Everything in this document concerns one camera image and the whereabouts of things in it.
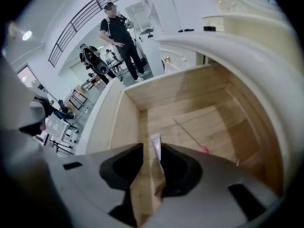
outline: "shelf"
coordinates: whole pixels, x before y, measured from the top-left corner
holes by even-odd
[[[152,27],[155,31],[162,33],[162,25],[161,21],[158,18],[157,14],[151,14],[149,15],[149,19],[151,20]]]
[[[144,2],[145,2],[145,3],[148,3],[150,7],[151,7],[152,4],[153,4],[152,0],[144,0]]]
[[[149,12],[151,11],[151,6],[150,6],[150,4],[147,3],[147,2],[144,2],[144,3],[143,3],[143,7],[145,8],[147,14],[149,15]]]
[[[150,15],[156,15],[158,17],[154,4],[152,4],[152,6],[150,7],[150,10],[148,12],[148,16],[150,16]]]

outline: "cap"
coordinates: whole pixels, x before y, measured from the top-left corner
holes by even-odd
[[[115,5],[114,3],[108,2],[107,4],[105,4],[104,10],[105,10],[105,11],[107,11],[107,10],[112,10],[112,6],[115,6],[115,7],[116,7],[116,5]]]

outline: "black pants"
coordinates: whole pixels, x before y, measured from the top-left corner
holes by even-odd
[[[104,74],[98,73],[96,70],[94,70],[93,67],[91,67],[91,68],[92,68],[92,70],[98,75],[98,77],[100,77],[100,78],[102,79],[102,81],[105,82],[106,85],[109,83],[109,80],[107,79],[107,77],[106,77]],[[111,70],[108,72],[108,75],[109,75],[111,78],[115,78],[115,77],[116,77],[116,75],[115,75]]]
[[[125,64],[126,64],[128,70],[129,70],[130,74],[132,75],[133,79],[136,80],[138,78],[138,75],[136,73],[135,68],[133,67],[133,63],[132,63],[130,57],[133,58],[134,63],[137,66],[138,72],[140,72],[141,74],[144,73],[143,64],[139,59],[139,56],[138,56],[137,51],[136,51],[136,47],[135,47],[131,38],[128,39],[128,40],[119,41],[119,42],[123,43],[124,46],[123,47],[117,47],[117,49],[118,49],[120,55],[122,56],[122,58],[124,59]]]

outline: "chair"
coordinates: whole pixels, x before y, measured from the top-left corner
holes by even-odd
[[[71,133],[67,134],[70,127],[71,125],[69,123],[65,122],[64,120],[60,120],[57,116],[55,116],[54,113],[52,113],[52,115],[48,118],[48,121],[46,121],[45,131],[54,138],[54,141],[58,143],[75,143],[76,140],[72,140],[75,139],[73,138],[75,132],[71,131]]]

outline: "floor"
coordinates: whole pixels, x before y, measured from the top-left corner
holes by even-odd
[[[144,70],[151,70],[149,64],[146,64],[144,67]],[[131,85],[136,84],[137,82],[132,78],[130,72],[126,72],[122,75],[123,77],[123,84],[128,87]],[[148,75],[143,76],[144,79],[152,78],[153,74],[150,73]],[[71,123],[77,127],[77,130],[79,131],[78,136],[81,137],[81,134],[84,130],[85,124],[89,118],[89,115],[98,100],[99,96],[101,95],[103,89],[105,88],[105,85],[103,83],[97,84],[96,86],[92,87],[85,96],[88,98],[88,100],[85,102],[84,106],[82,106],[79,110],[76,111],[76,118]]]

